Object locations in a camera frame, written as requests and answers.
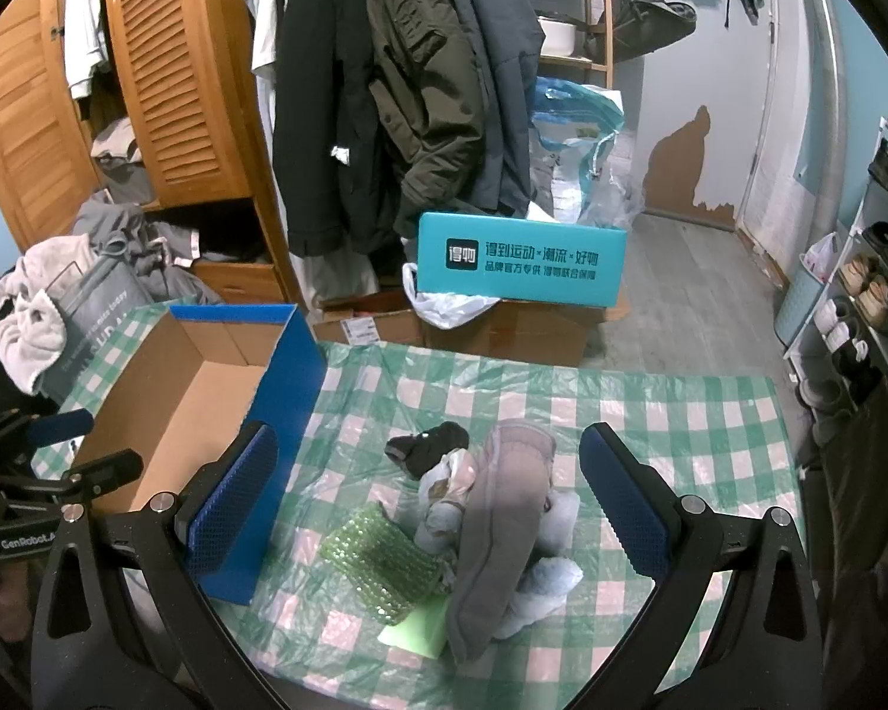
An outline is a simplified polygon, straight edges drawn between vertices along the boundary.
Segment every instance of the gray wooden floor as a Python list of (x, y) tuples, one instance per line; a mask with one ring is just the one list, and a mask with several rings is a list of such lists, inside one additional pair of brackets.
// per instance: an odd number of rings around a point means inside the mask
[(773, 332), (777, 289), (736, 234), (640, 215), (624, 283), (632, 312), (599, 327), (583, 367), (678, 376), (769, 376), (793, 455), (812, 417), (796, 399)]

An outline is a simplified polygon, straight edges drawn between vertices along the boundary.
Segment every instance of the blue box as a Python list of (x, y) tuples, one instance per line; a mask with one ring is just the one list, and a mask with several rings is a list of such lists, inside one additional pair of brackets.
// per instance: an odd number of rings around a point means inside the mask
[(102, 513), (143, 509), (159, 491), (180, 494), (202, 466), (223, 455), (244, 423), (270, 425), (277, 451), (272, 470), (262, 470), (265, 483), (256, 477), (247, 491), (216, 489), (210, 508), (227, 521), (223, 539), (212, 545), (209, 534), (201, 543), (214, 551), (214, 562), (196, 573), (190, 552), (185, 557), (206, 595), (250, 604), (325, 375), (322, 354), (295, 305), (173, 306), (125, 365), (76, 454), (78, 464), (134, 448), (144, 460), (138, 481), (94, 507)]
[(491, 215), (422, 215), (417, 289), (614, 306), (627, 231)]

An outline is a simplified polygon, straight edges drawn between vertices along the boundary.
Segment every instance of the green sticky note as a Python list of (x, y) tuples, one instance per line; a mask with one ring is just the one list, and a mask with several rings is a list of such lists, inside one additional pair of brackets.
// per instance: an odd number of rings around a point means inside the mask
[(379, 642), (437, 659), (447, 643), (447, 604), (450, 595), (431, 595), (403, 622), (388, 625), (379, 633)]

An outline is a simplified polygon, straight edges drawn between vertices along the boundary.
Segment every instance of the silver screw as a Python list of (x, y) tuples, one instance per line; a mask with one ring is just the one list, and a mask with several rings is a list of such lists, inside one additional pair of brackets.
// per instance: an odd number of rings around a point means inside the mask
[(689, 512), (692, 515), (700, 515), (706, 510), (707, 505), (701, 497), (687, 494), (687, 496), (681, 497), (681, 507), (684, 512)]
[(155, 512), (164, 512), (165, 510), (170, 510), (173, 505), (174, 494), (170, 494), (167, 491), (162, 491), (160, 494), (155, 494), (152, 497), (152, 500), (149, 502), (149, 507)]
[(74, 524), (79, 518), (83, 516), (86, 508), (82, 505), (62, 505), (62, 519), (67, 522), (67, 524)]
[(789, 525), (790, 521), (792, 520), (790, 518), (790, 514), (782, 507), (774, 507), (772, 510), (770, 510), (770, 517), (777, 525)]

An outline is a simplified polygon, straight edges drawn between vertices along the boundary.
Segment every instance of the olive green jacket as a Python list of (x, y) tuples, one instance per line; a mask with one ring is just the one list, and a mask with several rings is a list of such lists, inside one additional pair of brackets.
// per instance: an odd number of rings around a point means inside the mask
[(447, 0), (367, 0), (375, 46), (370, 91), (394, 144), (395, 230), (425, 211), (480, 212), (461, 196), (484, 152), (484, 103), (471, 45)]

